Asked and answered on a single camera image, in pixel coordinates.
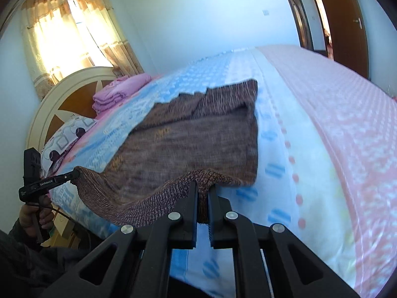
cream headboard frame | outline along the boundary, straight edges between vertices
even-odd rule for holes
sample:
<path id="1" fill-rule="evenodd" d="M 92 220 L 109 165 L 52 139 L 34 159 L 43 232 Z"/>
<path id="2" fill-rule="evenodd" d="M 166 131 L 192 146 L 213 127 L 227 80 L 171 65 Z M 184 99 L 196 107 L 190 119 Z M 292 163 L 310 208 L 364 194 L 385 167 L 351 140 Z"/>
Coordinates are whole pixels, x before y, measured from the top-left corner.
<path id="1" fill-rule="evenodd" d="M 41 102 L 30 125 L 26 149 L 41 151 L 73 114 L 94 118 L 93 95 L 115 78 L 113 67 L 89 67 L 62 79 Z"/>

bed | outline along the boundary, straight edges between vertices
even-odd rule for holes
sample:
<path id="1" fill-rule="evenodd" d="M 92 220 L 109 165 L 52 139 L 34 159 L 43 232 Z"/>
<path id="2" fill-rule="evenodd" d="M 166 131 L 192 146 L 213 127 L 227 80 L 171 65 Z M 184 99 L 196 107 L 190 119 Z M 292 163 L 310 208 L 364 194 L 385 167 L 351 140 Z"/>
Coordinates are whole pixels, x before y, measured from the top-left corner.
<path id="1" fill-rule="evenodd" d="M 286 225 L 361 297 L 376 297 L 397 264 L 397 103 L 321 55 L 278 45 L 195 61 L 102 113 L 57 173 L 77 165 L 103 171 L 155 102 L 247 78 L 258 81 L 257 180 L 219 195 L 255 223 Z M 95 117 L 92 95 L 112 79 L 110 68 L 94 67 L 61 81 L 43 100 L 27 147 L 41 150 L 72 113 Z M 102 238 L 118 228 L 90 211 L 70 183 L 51 197 Z M 197 239 L 196 249 L 173 251 L 171 275 L 212 297 L 234 297 L 231 250 L 212 250 L 204 224 Z"/>

silver screw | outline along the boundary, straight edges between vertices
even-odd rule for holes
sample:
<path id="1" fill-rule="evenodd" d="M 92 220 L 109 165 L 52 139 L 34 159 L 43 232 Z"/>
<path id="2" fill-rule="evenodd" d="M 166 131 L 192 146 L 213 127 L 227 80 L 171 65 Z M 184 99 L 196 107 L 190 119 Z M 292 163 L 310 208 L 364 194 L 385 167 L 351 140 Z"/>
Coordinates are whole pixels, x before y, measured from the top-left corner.
<path id="1" fill-rule="evenodd" d="M 272 228 L 273 231 L 277 233 L 282 233 L 285 231 L 285 227 L 283 224 L 274 224 Z"/>
<path id="2" fill-rule="evenodd" d="M 124 234 L 129 234 L 129 233 L 131 233 L 133 230 L 134 230 L 134 227 L 133 227 L 132 225 L 127 224 L 127 225 L 123 225 L 123 226 L 122 226 L 122 232 L 123 232 Z"/>
<path id="3" fill-rule="evenodd" d="M 229 220 L 235 220 L 238 217 L 239 215 L 236 212 L 231 211 L 226 213 L 226 218 Z"/>
<path id="4" fill-rule="evenodd" d="M 170 212 L 170 214 L 168 214 L 168 218 L 172 221 L 179 220 L 180 217 L 181 214 L 179 214 L 178 212 Z"/>

white patterned pillow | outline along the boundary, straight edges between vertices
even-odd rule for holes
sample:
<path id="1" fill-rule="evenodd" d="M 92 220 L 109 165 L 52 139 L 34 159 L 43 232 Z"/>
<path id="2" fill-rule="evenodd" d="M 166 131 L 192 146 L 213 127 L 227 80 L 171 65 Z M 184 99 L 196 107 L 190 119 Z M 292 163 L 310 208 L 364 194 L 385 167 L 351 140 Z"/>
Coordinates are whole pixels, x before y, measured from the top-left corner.
<path id="1" fill-rule="evenodd" d="M 53 164 L 59 167 L 73 144 L 96 123 L 96 119 L 73 115 L 68 122 L 61 126 L 41 150 L 41 178 L 48 177 Z"/>

curtain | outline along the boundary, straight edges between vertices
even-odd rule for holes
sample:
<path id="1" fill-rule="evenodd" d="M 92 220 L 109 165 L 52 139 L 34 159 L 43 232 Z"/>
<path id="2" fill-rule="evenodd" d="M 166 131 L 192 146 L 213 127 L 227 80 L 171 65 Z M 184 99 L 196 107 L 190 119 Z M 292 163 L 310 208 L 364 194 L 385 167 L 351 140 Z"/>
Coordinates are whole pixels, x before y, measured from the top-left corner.
<path id="1" fill-rule="evenodd" d="M 109 0 L 76 0 L 94 41 L 110 63 L 124 75 L 143 73 L 142 66 L 116 21 Z"/>
<path id="2" fill-rule="evenodd" d="M 26 0 L 22 5 L 22 35 L 40 99 L 67 75 L 93 66 L 67 0 Z"/>

